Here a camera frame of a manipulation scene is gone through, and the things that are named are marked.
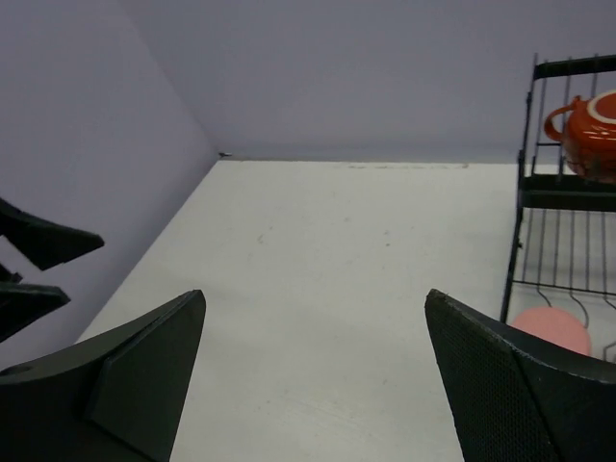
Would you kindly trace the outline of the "tall pink plastic cup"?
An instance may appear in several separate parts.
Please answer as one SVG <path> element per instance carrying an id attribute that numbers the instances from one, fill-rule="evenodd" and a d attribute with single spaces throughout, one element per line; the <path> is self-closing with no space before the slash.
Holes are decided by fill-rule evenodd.
<path id="1" fill-rule="evenodd" d="M 587 328 L 572 314 L 560 308 L 538 306 L 526 309 L 511 325 L 559 347 L 591 355 L 591 339 Z"/>

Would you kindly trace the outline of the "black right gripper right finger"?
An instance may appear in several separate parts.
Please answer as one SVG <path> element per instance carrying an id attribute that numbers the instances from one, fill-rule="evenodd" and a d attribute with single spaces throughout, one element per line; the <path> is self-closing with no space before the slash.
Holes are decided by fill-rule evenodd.
<path id="1" fill-rule="evenodd" d="M 436 289 L 424 313 L 467 461 L 612 461 L 615 366 Z"/>

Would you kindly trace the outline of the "orange glazed mug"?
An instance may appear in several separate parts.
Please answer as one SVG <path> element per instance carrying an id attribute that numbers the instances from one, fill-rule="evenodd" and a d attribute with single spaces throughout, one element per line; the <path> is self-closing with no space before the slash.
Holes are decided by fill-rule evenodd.
<path id="1" fill-rule="evenodd" d="M 577 176 L 615 184 L 615 90 L 584 100 L 579 95 L 545 119 L 544 132 L 565 151 Z"/>

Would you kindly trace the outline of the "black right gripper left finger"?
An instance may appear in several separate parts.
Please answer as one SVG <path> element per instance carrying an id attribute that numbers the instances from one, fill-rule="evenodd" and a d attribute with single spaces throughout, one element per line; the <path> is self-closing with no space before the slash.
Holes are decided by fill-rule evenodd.
<path id="1" fill-rule="evenodd" d="M 168 461 L 206 299 L 188 291 L 85 341 L 1 372 L 4 461 Z"/>

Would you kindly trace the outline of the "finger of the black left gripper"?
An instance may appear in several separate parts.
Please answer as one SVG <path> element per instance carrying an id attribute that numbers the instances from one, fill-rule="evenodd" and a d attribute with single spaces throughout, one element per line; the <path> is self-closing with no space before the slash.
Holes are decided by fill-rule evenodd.
<path id="1" fill-rule="evenodd" d="M 105 245 L 95 233 L 38 218 L 4 199 L 1 235 L 39 270 L 49 270 Z"/>
<path id="2" fill-rule="evenodd" d="M 2 282 L 1 341 L 6 341 L 69 301 L 68 295 L 58 287 Z"/>

